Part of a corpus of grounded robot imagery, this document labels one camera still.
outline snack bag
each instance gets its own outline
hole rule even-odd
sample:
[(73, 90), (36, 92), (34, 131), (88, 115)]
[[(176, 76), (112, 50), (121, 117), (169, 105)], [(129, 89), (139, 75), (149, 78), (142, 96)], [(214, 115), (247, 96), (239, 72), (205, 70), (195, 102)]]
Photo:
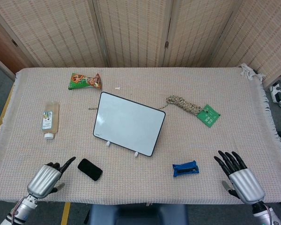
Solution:
[(95, 77), (88, 77), (77, 73), (72, 73), (68, 89), (75, 88), (102, 88), (101, 78), (99, 74)]

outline bottle cap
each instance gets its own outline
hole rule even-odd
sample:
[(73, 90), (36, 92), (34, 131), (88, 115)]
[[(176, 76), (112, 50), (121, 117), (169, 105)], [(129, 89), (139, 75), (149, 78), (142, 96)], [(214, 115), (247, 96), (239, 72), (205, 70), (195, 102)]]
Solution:
[(54, 134), (47, 133), (47, 134), (44, 135), (44, 137), (45, 137), (46, 140), (51, 140), (51, 139), (54, 138)]

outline power strip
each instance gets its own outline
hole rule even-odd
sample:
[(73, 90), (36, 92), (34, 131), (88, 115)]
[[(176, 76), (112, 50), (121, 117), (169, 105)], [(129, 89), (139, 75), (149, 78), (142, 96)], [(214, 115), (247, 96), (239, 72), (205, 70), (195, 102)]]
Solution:
[(272, 96), (272, 99), (273, 99), (274, 103), (278, 103), (278, 102), (281, 103), (281, 90), (280, 90), (280, 87), (281, 86), (280, 86), (280, 84), (278, 82), (276, 82), (276, 83), (274, 83), (272, 85), (271, 96)]

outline green tag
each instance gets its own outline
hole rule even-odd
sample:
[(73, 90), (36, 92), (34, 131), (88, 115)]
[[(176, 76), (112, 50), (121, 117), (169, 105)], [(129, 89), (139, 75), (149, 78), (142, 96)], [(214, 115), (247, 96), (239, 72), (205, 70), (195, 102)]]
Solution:
[(202, 121), (209, 128), (216, 122), (220, 117), (220, 114), (216, 112), (211, 106), (206, 105), (204, 109), (197, 115), (200, 121)]

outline whiteboard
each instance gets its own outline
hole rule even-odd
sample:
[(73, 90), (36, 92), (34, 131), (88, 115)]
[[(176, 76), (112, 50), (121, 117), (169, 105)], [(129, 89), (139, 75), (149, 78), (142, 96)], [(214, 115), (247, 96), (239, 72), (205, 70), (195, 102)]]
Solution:
[(163, 111), (102, 92), (93, 135), (151, 156), (164, 118)]

